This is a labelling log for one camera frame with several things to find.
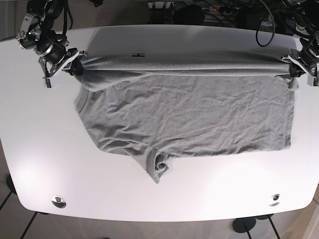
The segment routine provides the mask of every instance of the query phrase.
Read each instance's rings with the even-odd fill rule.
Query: black cable
[[[217,16],[215,16],[215,14],[213,14],[211,12],[205,12],[205,14],[209,14],[210,16],[213,16],[214,18],[216,18],[216,20],[218,20],[218,23],[221,23],[222,26],[224,26],[224,23]]]
[[[3,208],[3,206],[5,205],[5,203],[8,201],[9,197],[11,196],[12,194],[12,191],[9,192],[8,196],[5,198],[5,200],[3,201],[3,203],[1,204],[0,206],[0,211],[1,209]]]
[[[274,39],[274,37],[275,37],[275,34],[276,34],[275,20],[274,20],[273,14],[271,13],[269,7],[265,4],[265,2],[264,2],[263,0],[258,0],[258,1],[260,1],[260,2],[265,6],[265,8],[267,9],[267,11],[268,11],[268,13],[269,13],[269,15],[270,15],[271,21],[273,22],[273,34],[271,35],[271,38],[270,38],[269,42],[268,42],[267,44],[265,44],[265,45],[260,44],[260,42],[259,42],[259,40],[258,40],[258,31],[259,31],[259,28],[260,28],[261,23],[263,22],[263,20],[264,20],[266,17],[264,17],[264,18],[261,20],[261,22],[260,22],[260,24],[259,24],[259,26],[258,26],[258,28],[257,28],[257,30],[256,30],[256,42],[257,42],[257,44],[258,44],[259,46],[261,46],[261,47],[266,47],[266,46],[268,46],[268,45],[273,41],[273,39]]]
[[[64,0],[62,35],[64,36],[66,35],[67,28],[68,28],[68,0]]]
[[[73,16],[72,16],[69,4],[68,4],[68,14],[69,14],[69,17],[70,17],[70,20],[71,20],[71,26],[69,28],[71,30],[72,27],[73,27]]]
[[[210,5],[212,8],[214,8],[216,11],[218,11],[224,18],[226,18],[231,24],[233,24],[236,28],[236,24],[229,19],[229,17],[227,17],[225,14],[223,14],[222,12],[220,12],[217,8],[215,8],[212,4],[210,4],[209,2],[207,2],[206,0],[203,0],[203,2],[207,3],[208,5]]]

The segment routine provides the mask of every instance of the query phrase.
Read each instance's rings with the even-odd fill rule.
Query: floor
[[[69,0],[74,17],[74,28],[120,24],[146,24],[149,11],[145,2],[136,0],[105,0],[95,8],[88,0]],[[18,32],[25,14],[26,1],[16,3],[15,31]],[[54,29],[61,30],[58,19]],[[8,175],[0,145],[0,202],[9,193],[5,179]],[[319,190],[315,195],[319,202]],[[315,210],[312,201],[302,210],[279,213],[273,216],[282,239],[302,239]],[[16,195],[11,195],[0,212],[0,238],[18,239],[34,212],[28,211]],[[246,234],[232,231],[233,219],[189,223],[134,223],[91,220],[57,215],[38,214],[25,239],[247,239]],[[258,221],[251,231],[254,239],[276,238],[268,221]]]

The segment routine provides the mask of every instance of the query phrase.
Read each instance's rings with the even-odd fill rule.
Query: table surface
[[[270,33],[260,33],[262,43]],[[90,55],[185,53],[258,48],[255,32],[233,28],[137,25],[68,32]],[[272,46],[300,48],[276,34]],[[73,217],[144,222],[204,221],[306,207],[319,181],[319,88],[298,79],[290,149],[179,158],[156,184],[130,157],[100,151],[77,111],[80,84],[67,73],[45,87],[38,57],[16,40],[0,43],[0,138],[21,204]],[[280,194],[279,204],[269,206]],[[51,197],[66,201],[55,207]]]

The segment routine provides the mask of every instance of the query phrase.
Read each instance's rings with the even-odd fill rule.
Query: folded fabric
[[[260,52],[83,58],[79,116],[97,147],[159,182],[174,157],[290,145],[290,65]]]

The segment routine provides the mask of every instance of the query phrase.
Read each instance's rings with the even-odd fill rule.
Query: gray t-shirt
[[[258,52],[83,58],[79,116],[97,147],[159,182],[174,157],[290,145],[289,64]]]

